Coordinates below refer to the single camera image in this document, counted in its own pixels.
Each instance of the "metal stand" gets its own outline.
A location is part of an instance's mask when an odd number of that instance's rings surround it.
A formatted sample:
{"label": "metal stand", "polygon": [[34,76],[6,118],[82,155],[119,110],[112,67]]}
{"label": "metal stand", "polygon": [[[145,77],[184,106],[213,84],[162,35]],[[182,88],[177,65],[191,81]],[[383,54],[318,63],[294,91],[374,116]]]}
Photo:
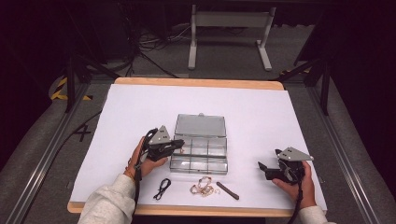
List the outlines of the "metal stand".
{"label": "metal stand", "polygon": [[271,71],[272,66],[265,50],[270,33],[271,24],[275,16],[276,8],[272,7],[270,12],[219,12],[219,11],[197,11],[196,5],[192,6],[191,12],[191,46],[189,57],[189,69],[195,69],[197,53],[197,26],[224,26],[224,27],[256,27],[264,28],[261,40],[257,40],[257,47],[262,56],[262,63],[266,71]]}

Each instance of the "wooden table edge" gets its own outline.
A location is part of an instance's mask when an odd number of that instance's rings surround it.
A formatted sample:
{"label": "wooden table edge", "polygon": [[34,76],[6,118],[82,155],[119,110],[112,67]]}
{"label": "wooden table edge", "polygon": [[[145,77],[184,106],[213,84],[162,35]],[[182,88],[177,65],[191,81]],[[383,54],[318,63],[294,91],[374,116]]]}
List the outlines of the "wooden table edge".
{"label": "wooden table edge", "polygon": [[[85,203],[69,202],[70,213],[81,213]],[[182,206],[138,204],[135,214],[139,216],[195,216],[195,217],[291,217],[293,210],[268,208],[238,208],[213,206]]]}
{"label": "wooden table edge", "polygon": [[283,91],[285,88],[278,81],[228,80],[228,79],[194,79],[194,78],[158,78],[158,77],[119,77],[115,84],[155,85],[155,86],[189,86],[216,87],[254,90]]}

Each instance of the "white sleeve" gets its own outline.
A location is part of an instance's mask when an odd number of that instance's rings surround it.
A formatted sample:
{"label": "white sleeve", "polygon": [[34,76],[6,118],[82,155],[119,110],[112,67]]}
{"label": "white sleeve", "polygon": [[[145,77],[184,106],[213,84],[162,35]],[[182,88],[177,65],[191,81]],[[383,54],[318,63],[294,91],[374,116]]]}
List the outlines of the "white sleeve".
{"label": "white sleeve", "polygon": [[300,220],[303,224],[330,224],[320,206],[310,206],[300,210]]}
{"label": "white sleeve", "polygon": [[127,175],[118,175],[113,185],[102,186],[85,202],[78,223],[132,222],[134,182]]}

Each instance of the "cuff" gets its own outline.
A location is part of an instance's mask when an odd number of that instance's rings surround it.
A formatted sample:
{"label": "cuff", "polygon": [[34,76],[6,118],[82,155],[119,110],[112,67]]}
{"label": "cuff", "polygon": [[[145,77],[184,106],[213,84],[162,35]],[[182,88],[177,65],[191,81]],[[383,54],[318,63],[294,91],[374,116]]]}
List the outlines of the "cuff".
{"label": "cuff", "polygon": [[112,188],[123,195],[134,197],[134,181],[127,175],[118,175]]}
{"label": "cuff", "polygon": [[300,210],[299,217],[302,223],[326,223],[323,210],[320,206],[310,206]]}

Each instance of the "white paper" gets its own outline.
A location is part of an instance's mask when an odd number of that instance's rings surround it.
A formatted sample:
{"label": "white paper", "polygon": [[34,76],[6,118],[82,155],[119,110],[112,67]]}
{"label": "white paper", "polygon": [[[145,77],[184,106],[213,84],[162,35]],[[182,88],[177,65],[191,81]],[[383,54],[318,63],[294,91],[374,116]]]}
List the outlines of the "white paper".
{"label": "white paper", "polygon": [[[139,203],[293,209],[294,202],[258,166],[260,161],[278,168],[276,148],[308,153],[287,91],[117,84],[109,90],[70,202],[86,202],[93,191],[112,184],[149,130],[165,125],[173,137],[178,114],[200,113],[225,118],[229,171],[212,175],[212,186],[219,189],[219,181],[240,199],[223,190],[205,198],[192,195],[190,187],[204,175],[170,173],[168,161],[143,178]],[[317,204],[327,210],[313,166],[312,172]],[[164,178],[172,185],[156,201],[153,196]]]}

